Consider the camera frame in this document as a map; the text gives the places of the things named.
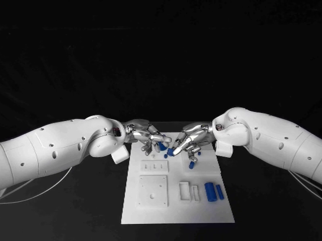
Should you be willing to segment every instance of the robotic hand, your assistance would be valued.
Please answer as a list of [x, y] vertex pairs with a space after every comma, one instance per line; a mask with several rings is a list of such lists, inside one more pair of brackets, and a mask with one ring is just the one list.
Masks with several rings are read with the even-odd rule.
[[115, 163], [128, 159], [123, 143], [145, 143], [145, 154], [159, 152], [171, 138], [143, 119], [120, 123], [100, 115], [43, 126], [0, 143], [0, 190], [23, 181], [48, 176], [76, 166], [87, 157], [112, 155]]
[[287, 120], [231, 108], [211, 123], [184, 127], [168, 153], [185, 150], [197, 162], [191, 154], [213, 141], [217, 156], [231, 157], [233, 146], [243, 146], [264, 162], [322, 184], [322, 139]]

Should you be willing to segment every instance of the blue object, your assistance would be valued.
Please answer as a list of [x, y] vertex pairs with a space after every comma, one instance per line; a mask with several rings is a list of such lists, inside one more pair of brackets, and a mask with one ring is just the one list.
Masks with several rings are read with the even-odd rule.
[[217, 187], [218, 198], [220, 198], [220, 200], [223, 200], [224, 199], [224, 194], [223, 194], [223, 191], [221, 191], [221, 187], [220, 187], [220, 185], [215, 185], [215, 187]]
[[194, 163], [194, 162], [190, 162], [188, 168], [192, 169], [192, 168], [194, 168], [194, 165], [195, 165], [195, 163]]
[[158, 146], [161, 151], [166, 150], [166, 147], [162, 145], [162, 142], [158, 142]]
[[174, 150], [172, 150], [172, 148], [168, 148], [168, 150], [166, 150], [166, 155], [171, 156], [171, 157], [174, 157]]
[[213, 182], [204, 184], [208, 202], [217, 201], [217, 194]]

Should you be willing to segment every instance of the dark table surface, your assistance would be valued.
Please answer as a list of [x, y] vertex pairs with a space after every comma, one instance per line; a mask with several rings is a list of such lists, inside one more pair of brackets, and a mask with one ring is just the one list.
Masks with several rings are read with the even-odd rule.
[[[188, 122], [154, 124], [178, 132]], [[236, 223], [122, 225], [129, 160], [87, 157], [40, 197], [0, 205], [0, 240], [322, 240], [322, 201], [287, 171], [243, 147], [217, 159]], [[64, 173], [35, 179], [4, 201], [43, 192]]]

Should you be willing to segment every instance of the white platform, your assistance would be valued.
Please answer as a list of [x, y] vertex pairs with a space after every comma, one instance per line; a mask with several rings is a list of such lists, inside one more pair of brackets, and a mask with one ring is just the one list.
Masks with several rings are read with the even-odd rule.
[[[178, 136], [178, 133], [164, 134], [171, 137], [172, 140], [175, 140]], [[202, 147], [200, 156], [195, 154], [198, 162], [192, 170], [188, 169], [190, 160], [185, 152], [175, 157], [168, 157], [165, 159], [164, 154], [166, 153], [166, 150], [159, 153], [152, 151], [146, 157], [141, 151], [141, 147], [141, 142], [132, 144], [120, 224], [234, 222], [217, 157], [211, 145]], [[161, 170], [159, 166], [155, 166], [155, 169], [158, 170], [149, 171], [149, 167], [154, 167], [154, 163], [161, 163], [154, 162], [151, 163], [151, 166], [146, 166], [146, 171], [142, 171], [142, 167], [145, 168], [145, 162], [141, 163], [141, 161], [164, 160], [168, 161], [166, 170]], [[162, 202], [164, 206], [152, 204], [152, 202], [159, 202], [159, 197], [164, 198], [164, 192], [159, 193], [159, 190], [156, 189], [161, 188], [158, 187], [158, 177], [151, 177], [152, 181], [155, 181], [155, 191], [152, 193], [145, 193], [145, 189], [141, 189], [143, 184], [143, 182], [139, 182], [141, 176], [151, 175], [158, 177], [166, 176], [168, 201]], [[179, 201], [179, 182], [190, 183], [190, 202]], [[204, 183], [207, 182], [213, 182], [214, 185], [220, 184], [224, 200], [220, 200], [217, 195], [217, 201], [208, 202], [204, 189]], [[192, 185], [197, 185], [198, 187], [200, 202], [195, 202], [192, 199]], [[145, 197], [152, 197], [148, 205], [139, 204], [139, 201], [145, 200]]]

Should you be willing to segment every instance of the blue cylinder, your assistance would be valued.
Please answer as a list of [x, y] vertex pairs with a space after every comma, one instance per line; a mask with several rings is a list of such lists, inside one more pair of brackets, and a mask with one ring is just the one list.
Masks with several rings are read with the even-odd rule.
[[166, 147], [162, 145], [162, 142], [158, 142], [158, 146], [161, 151], [166, 150]]
[[223, 200], [224, 199], [224, 194], [223, 194], [223, 191], [221, 191], [221, 187], [220, 187], [220, 185], [215, 185], [215, 187], [217, 187], [218, 198], [220, 198], [220, 200]]
[[171, 156], [171, 157], [174, 157], [174, 150], [172, 150], [172, 148], [168, 148], [168, 150], [166, 150], [166, 155]]
[[217, 201], [217, 194], [213, 182], [204, 184], [208, 202]]
[[192, 169], [194, 168], [195, 163], [190, 162], [188, 168]]

